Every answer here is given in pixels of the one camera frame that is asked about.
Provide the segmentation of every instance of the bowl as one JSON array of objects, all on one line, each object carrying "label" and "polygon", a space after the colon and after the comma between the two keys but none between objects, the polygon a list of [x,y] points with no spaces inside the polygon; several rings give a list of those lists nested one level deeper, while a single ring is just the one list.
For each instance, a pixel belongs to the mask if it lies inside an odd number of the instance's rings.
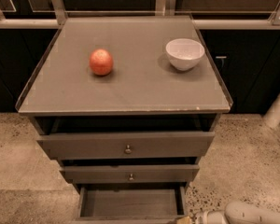
[{"label": "bowl", "polygon": [[171,65],[180,71],[193,68],[204,56],[204,53],[203,45],[191,39],[175,39],[166,45],[166,54]]}]

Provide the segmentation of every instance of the beige floor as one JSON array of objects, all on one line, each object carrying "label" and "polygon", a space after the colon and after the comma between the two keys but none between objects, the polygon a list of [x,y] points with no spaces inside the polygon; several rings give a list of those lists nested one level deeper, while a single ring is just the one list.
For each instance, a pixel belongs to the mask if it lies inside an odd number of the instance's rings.
[{"label": "beige floor", "polygon": [[[78,195],[35,141],[28,119],[0,114],[0,223],[67,223]],[[224,115],[187,192],[190,215],[233,200],[280,212],[280,126],[260,115]]]}]

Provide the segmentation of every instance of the drawer knob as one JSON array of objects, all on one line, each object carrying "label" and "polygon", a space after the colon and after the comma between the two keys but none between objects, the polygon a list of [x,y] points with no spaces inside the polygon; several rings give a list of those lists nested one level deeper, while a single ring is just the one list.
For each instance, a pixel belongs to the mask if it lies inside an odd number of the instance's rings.
[{"label": "drawer knob", "polygon": [[130,147],[129,145],[127,145],[126,148],[125,148],[125,150],[124,150],[124,152],[125,152],[126,154],[131,154],[131,153],[132,153],[131,147]]},{"label": "drawer knob", "polygon": [[130,181],[130,182],[134,181],[133,174],[130,174],[130,176],[129,176],[129,181]]}]

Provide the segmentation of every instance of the white pole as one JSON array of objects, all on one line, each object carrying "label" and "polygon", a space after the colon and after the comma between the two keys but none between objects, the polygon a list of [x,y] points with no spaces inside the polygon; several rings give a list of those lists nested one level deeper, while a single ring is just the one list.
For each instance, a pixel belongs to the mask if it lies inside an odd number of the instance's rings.
[{"label": "white pole", "polygon": [[280,123],[280,94],[273,102],[268,112],[263,117],[265,123],[271,128],[275,128]]}]

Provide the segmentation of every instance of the red apple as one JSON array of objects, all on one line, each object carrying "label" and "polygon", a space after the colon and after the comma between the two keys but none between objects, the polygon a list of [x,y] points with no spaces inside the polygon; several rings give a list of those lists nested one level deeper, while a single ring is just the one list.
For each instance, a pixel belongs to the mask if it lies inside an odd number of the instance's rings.
[{"label": "red apple", "polygon": [[105,49],[96,49],[90,56],[90,68],[98,76],[109,74],[113,68],[111,54]]}]

